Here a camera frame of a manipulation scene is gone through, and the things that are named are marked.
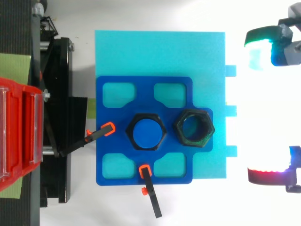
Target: red plastic crate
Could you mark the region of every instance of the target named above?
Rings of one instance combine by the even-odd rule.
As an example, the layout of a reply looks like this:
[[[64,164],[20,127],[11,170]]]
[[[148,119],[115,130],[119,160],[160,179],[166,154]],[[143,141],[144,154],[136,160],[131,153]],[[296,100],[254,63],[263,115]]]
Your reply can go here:
[[[22,89],[0,79],[0,191],[22,175]]]
[[[42,160],[42,91],[0,78],[0,191]]]

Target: bright light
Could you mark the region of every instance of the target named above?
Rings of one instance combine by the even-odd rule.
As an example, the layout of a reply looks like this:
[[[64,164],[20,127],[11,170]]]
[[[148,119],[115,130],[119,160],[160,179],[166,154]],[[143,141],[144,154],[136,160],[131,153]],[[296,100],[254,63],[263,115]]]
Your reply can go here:
[[[268,39],[253,41],[245,45],[248,51],[249,67],[253,70],[262,71],[271,66],[272,43]]]
[[[249,153],[248,168],[263,172],[284,172],[290,165],[289,146],[258,145]]]

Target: blue round cap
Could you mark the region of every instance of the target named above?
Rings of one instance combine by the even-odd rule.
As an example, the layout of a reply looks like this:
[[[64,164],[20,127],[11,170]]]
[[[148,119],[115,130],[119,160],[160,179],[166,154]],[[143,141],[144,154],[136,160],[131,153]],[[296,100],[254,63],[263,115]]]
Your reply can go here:
[[[133,137],[136,144],[142,148],[156,146],[162,138],[160,125],[152,119],[141,119],[134,126]]]

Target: orange clamp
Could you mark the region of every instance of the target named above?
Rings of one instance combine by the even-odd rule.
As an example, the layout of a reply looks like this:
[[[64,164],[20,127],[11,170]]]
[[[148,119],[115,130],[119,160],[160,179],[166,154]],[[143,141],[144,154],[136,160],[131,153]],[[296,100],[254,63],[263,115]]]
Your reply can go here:
[[[111,135],[113,132],[116,131],[116,128],[115,128],[115,125],[113,124],[113,122],[108,122],[108,123],[102,125],[102,126],[101,126],[101,129],[102,129],[103,127],[106,127],[106,126],[109,126],[109,125],[112,127],[113,130],[112,130],[111,132],[106,133],[106,134],[104,135],[105,137]]]
[[[142,174],[142,169],[143,169],[143,168],[147,168],[147,169],[149,170],[150,176],[152,176],[150,166],[149,166],[148,164],[144,164],[144,165],[141,165],[141,166],[139,167],[139,173],[140,173],[140,176],[141,176],[142,179],[144,179],[144,176],[143,176],[143,174]]]
[[[141,188],[141,191],[142,191],[143,195],[147,195],[148,194],[148,191],[147,191],[146,187]]]
[[[91,130],[87,129],[87,136],[90,136],[92,133]]]

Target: black hex nut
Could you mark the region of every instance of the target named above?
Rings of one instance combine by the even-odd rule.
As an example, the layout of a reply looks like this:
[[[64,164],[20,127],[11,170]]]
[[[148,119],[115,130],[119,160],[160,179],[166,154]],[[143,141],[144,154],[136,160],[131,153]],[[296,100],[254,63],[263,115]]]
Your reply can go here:
[[[136,123],[142,119],[152,119],[154,121],[156,121],[160,127],[161,127],[161,130],[162,130],[162,138],[161,140],[159,141],[159,143],[154,146],[154,147],[151,147],[151,148],[143,148],[143,147],[140,147],[134,140],[134,136],[133,136],[133,131],[134,131],[134,127],[136,125]],[[127,129],[126,129],[126,134],[130,140],[130,142],[132,143],[133,147],[136,149],[136,150],[143,150],[143,151],[155,151],[159,148],[160,144],[162,143],[163,139],[165,138],[166,134],[167,134],[167,130],[165,128],[165,126],[163,125],[163,122],[162,120],[160,119],[159,115],[157,114],[153,114],[153,113],[138,113],[136,114],[133,119],[131,120],[131,122],[129,123]]]
[[[198,134],[193,138],[186,137],[183,132],[183,124],[189,117],[196,117],[198,125],[201,127]],[[187,109],[181,112],[179,117],[174,122],[174,130],[177,134],[179,142],[185,146],[204,147],[215,132],[215,128],[207,111]]]

